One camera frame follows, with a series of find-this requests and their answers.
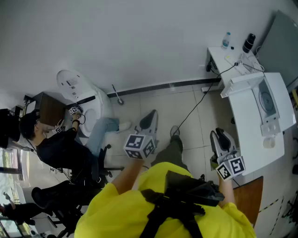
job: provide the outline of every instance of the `black hair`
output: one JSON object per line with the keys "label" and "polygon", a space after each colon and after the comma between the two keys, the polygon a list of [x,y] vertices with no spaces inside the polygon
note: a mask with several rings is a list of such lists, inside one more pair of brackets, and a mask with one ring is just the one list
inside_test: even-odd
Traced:
{"label": "black hair", "polygon": [[39,111],[34,110],[20,119],[19,130],[25,139],[33,140],[35,137],[34,126],[40,118]]}

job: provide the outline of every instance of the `black chair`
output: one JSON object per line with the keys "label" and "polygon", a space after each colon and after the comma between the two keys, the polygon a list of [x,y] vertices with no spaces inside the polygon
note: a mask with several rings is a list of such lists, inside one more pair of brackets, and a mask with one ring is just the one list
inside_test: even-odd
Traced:
{"label": "black chair", "polygon": [[94,161],[92,165],[86,165],[80,171],[72,171],[70,180],[71,182],[79,185],[91,185],[99,188],[103,188],[107,183],[106,176],[113,177],[111,171],[123,170],[124,167],[105,168],[104,159],[106,157],[107,150],[112,146],[108,144],[104,149],[101,149],[98,160]]}
{"label": "black chair", "polygon": [[71,184],[64,181],[56,186],[32,190],[34,202],[42,209],[52,210],[58,221],[47,217],[50,223],[57,228],[57,224],[63,224],[65,229],[57,238],[67,237],[74,233],[76,224],[83,215],[81,207],[89,205],[91,200],[101,191],[99,188]]}

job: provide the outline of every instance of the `wooden panel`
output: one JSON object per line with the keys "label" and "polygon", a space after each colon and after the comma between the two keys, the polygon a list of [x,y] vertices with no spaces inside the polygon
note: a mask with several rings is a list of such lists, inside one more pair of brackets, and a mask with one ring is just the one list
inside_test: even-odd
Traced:
{"label": "wooden panel", "polygon": [[237,209],[243,212],[254,226],[261,205],[263,180],[263,176],[261,176],[234,189]]}
{"label": "wooden panel", "polygon": [[65,104],[45,93],[36,95],[34,99],[36,100],[35,108],[40,110],[41,123],[55,126],[60,119],[64,118]]}

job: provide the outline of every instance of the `seated man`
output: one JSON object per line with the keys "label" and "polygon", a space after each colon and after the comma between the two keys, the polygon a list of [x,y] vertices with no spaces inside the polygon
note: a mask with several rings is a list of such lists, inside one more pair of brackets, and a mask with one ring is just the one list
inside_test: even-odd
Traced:
{"label": "seated man", "polygon": [[3,193],[3,195],[10,204],[3,206],[0,205],[0,213],[3,216],[15,221],[18,225],[21,225],[24,222],[28,225],[35,225],[35,221],[31,218],[42,212],[45,212],[50,216],[53,215],[50,209],[41,209],[35,203],[14,204],[7,193]]}
{"label": "seated man", "polygon": [[73,114],[73,127],[50,138],[44,136],[44,125],[39,121],[39,112],[33,111],[20,120],[20,132],[36,146],[40,160],[53,168],[81,171],[86,164],[97,161],[105,132],[121,132],[130,128],[131,123],[119,124],[119,119],[100,118],[93,127],[86,146],[77,136],[79,114]]}
{"label": "seated man", "polygon": [[[176,130],[177,127],[172,128],[170,145],[157,155],[154,166],[140,176],[138,190],[131,189],[144,161],[135,159],[112,183],[107,184],[93,198],[87,212],[77,224],[75,238],[191,237],[182,222],[171,217],[159,226],[156,234],[152,230],[142,234],[148,223],[147,216],[153,211],[155,205],[147,202],[141,191],[152,189],[155,192],[164,193],[166,174],[169,170],[191,176],[182,163],[183,145],[179,138],[179,131],[173,135]],[[225,199],[216,207],[201,205],[205,215],[195,216],[195,222],[199,228],[195,237],[256,237],[249,220],[236,208],[231,180],[226,182],[220,180],[219,190]]]}

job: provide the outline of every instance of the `gray pants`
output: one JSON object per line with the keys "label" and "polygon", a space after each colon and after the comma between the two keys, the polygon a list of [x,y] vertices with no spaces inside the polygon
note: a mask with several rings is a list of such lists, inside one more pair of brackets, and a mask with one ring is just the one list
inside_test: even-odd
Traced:
{"label": "gray pants", "polygon": [[151,166],[161,162],[169,162],[188,170],[187,166],[182,163],[182,151],[182,141],[179,136],[175,135],[171,138],[168,147],[157,154],[156,159],[151,163]]}

